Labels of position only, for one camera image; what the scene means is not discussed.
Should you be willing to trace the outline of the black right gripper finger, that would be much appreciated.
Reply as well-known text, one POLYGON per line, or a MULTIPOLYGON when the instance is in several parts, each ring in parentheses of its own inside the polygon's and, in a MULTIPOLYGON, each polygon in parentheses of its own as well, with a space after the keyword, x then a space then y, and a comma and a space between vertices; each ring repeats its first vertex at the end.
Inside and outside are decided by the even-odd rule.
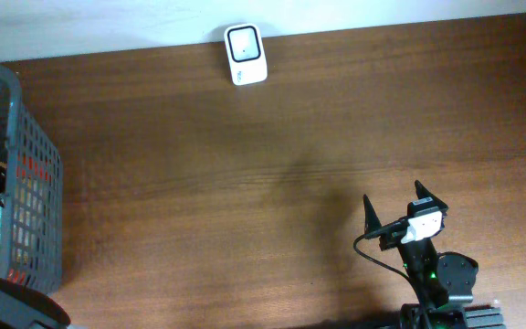
POLYGON ((429 197, 442 213, 446 213, 448 211, 448 205, 441 199, 439 199, 437 196, 435 196, 433 193, 431 193, 428 189, 426 189, 425 186, 419 180, 415 180, 415 188, 416 195, 419 199, 429 197))
POLYGON ((373 205, 367 195, 363 196, 363 208, 364 208, 364 231, 374 232, 382 227, 381 221, 377 216, 373 205))

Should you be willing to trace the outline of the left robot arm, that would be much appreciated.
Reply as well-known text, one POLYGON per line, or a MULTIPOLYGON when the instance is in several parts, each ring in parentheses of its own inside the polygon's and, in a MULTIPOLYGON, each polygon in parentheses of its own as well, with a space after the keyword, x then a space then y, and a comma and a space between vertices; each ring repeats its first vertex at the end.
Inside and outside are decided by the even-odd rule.
POLYGON ((0 278, 0 322, 11 328, 68 328, 66 311, 42 292, 0 278))

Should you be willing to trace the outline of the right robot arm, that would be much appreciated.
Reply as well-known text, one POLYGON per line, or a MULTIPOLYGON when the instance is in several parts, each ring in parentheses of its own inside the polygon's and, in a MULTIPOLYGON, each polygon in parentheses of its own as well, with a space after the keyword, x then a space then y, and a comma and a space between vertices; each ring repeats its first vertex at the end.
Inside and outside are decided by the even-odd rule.
POLYGON ((368 196, 363 196, 364 233, 355 239, 378 239, 382 251, 397 249, 404 271, 353 249, 370 262, 403 277, 417 302, 402 306, 393 328, 465 328, 465 306, 473 302, 472 289, 478 263, 456 252, 440 253, 432 238, 445 227, 448 205, 415 181, 417 200, 407 205, 406 215, 383 225, 368 196))

